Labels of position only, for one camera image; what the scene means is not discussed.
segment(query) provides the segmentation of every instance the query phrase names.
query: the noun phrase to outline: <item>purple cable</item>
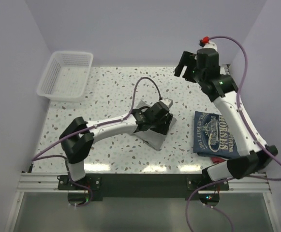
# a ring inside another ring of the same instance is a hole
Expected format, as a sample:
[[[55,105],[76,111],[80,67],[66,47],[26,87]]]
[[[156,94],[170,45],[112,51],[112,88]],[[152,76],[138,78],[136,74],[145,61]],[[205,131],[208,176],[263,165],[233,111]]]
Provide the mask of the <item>purple cable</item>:
[[[116,120],[109,120],[109,121],[106,121],[106,122],[101,122],[101,123],[97,124],[97,126],[102,126],[102,125],[106,125],[106,124],[110,124],[110,123],[120,122],[121,120],[127,119],[127,118],[131,115],[132,110],[133,110],[133,108],[134,108],[137,86],[138,86],[139,82],[142,81],[142,80],[144,80],[144,79],[147,79],[147,80],[151,81],[151,82],[154,84],[154,86],[156,87],[156,89],[157,89],[157,91],[158,91],[158,94],[159,94],[159,100],[161,100],[161,99],[162,99],[161,92],[160,92],[158,86],[156,85],[156,83],[155,83],[152,79],[150,79],[149,77],[141,77],[141,78],[136,82],[136,84],[135,84],[135,87],[134,87],[134,90],[133,90],[132,105],[131,105],[131,109],[129,110],[128,114],[127,114],[125,117],[123,117],[123,119],[116,119]],[[71,134],[69,134],[69,135],[66,135],[65,137],[63,137],[63,138],[57,140],[55,143],[51,144],[50,146],[48,146],[47,148],[45,148],[44,150],[42,150],[41,152],[39,152],[37,155],[35,155],[35,156],[32,158],[32,161],[43,160],[43,159],[47,159],[47,158],[57,158],[57,157],[58,157],[58,158],[63,158],[63,159],[65,160],[65,166],[66,166],[66,169],[67,169],[67,174],[68,174],[68,178],[69,178],[70,182],[71,182],[73,185],[78,186],[78,187],[81,187],[81,188],[83,188],[83,189],[86,189],[86,190],[88,190],[88,191],[90,192],[90,199],[89,199],[87,202],[83,203],[83,204],[77,204],[77,205],[76,205],[77,207],[79,207],[79,206],[85,206],[85,205],[89,204],[89,203],[92,201],[92,199],[93,199],[93,192],[92,192],[92,190],[91,190],[89,187],[84,186],[84,185],[80,185],[80,184],[78,184],[78,183],[76,183],[76,182],[74,182],[74,181],[72,180],[71,175],[70,175],[70,172],[69,172],[69,168],[68,168],[68,165],[67,165],[67,162],[68,162],[68,161],[67,161],[67,158],[66,158],[65,156],[62,156],[62,155],[50,155],[50,156],[43,156],[43,157],[40,157],[40,156],[41,156],[42,154],[44,154],[45,152],[47,152],[48,150],[50,150],[51,148],[53,148],[53,147],[55,147],[56,145],[60,144],[60,143],[63,142],[64,140],[66,140],[66,139],[68,139],[68,138],[70,138],[70,137],[73,137],[73,136],[75,136],[75,135],[78,135],[78,134],[80,134],[80,133],[87,132],[88,130],[90,130],[90,129],[92,129],[92,128],[94,128],[94,126],[91,126],[91,127],[88,127],[88,128],[85,128],[85,129],[82,129],[82,130],[79,130],[79,131],[76,131],[76,132],[74,132],[74,133],[71,133]]]
[[[236,96],[236,102],[237,102],[237,107],[238,107],[238,111],[239,111],[239,114],[242,118],[242,121],[243,123],[245,124],[247,130],[249,131],[250,135],[252,136],[253,140],[256,141],[256,143],[258,144],[258,146],[269,156],[271,157],[275,162],[277,162],[280,166],[281,166],[281,162],[274,156],[272,155],[259,141],[257,141],[257,137],[256,135],[253,133],[251,127],[249,126],[245,116],[243,115],[242,111],[239,109],[239,106],[240,106],[240,94],[241,94],[241,90],[242,90],[242,87],[243,87],[243,83],[246,79],[246,75],[247,75],[247,69],[248,69],[248,57],[247,57],[247,53],[245,51],[245,49],[243,48],[243,46],[235,39],[229,37],[229,36],[223,36],[223,35],[219,35],[219,36],[213,36],[213,37],[210,37],[209,39],[212,40],[212,39],[219,39],[219,38],[223,38],[223,39],[228,39],[228,40],[231,40],[233,41],[234,43],[236,43],[242,53],[243,53],[243,56],[244,56],[244,59],[245,59],[245,67],[244,67],[244,71],[243,71],[243,75],[242,75],[242,79],[240,81],[240,84],[239,84],[239,88],[238,88],[238,92],[237,92],[237,96]],[[261,176],[253,176],[253,175],[250,175],[249,177],[253,177],[253,178],[258,178],[258,179],[266,179],[266,180],[273,180],[273,181],[281,181],[281,178],[267,178],[267,177],[261,177]]]
[[[200,191],[200,190],[202,190],[202,189],[204,189],[204,188],[206,188],[206,187],[209,187],[209,186],[212,186],[212,185],[216,185],[216,184],[219,184],[219,183],[223,183],[224,181],[229,181],[229,180],[233,180],[233,179],[234,179],[234,178],[218,180],[218,181],[215,181],[215,182],[212,182],[212,183],[203,185],[203,186],[199,187],[198,189],[196,189],[194,192],[192,192],[192,194],[189,196],[189,198],[188,198],[188,200],[187,200],[187,204],[186,204],[186,206],[185,206],[185,219],[186,219],[186,221],[187,221],[188,227],[190,228],[191,232],[194,232],[194,230],[193,230],[193,228],[192,228],[192,226],[191,226],[191,224],[190,224],[190,221],[189,221],[188,208],[189,208],[189,204],[190,204],[190,201],[191,201],[192,197],[193,197],[196,193],[198,193],[198,191]],[[216,207],[213,207],[212,209],[214,209],[214,210],[216,210],[216,211],[222,213],[222,214],[227,218],[227,220],[228,220],[229,223],[231,224],[232,232],[234,232],[234,225],[233,225],[231,219],[229,218],[229,216],[227,216],[226,213],[224,213],[222,210],[220,210],[220,209],[218,209],[218,208],[216,208]]]

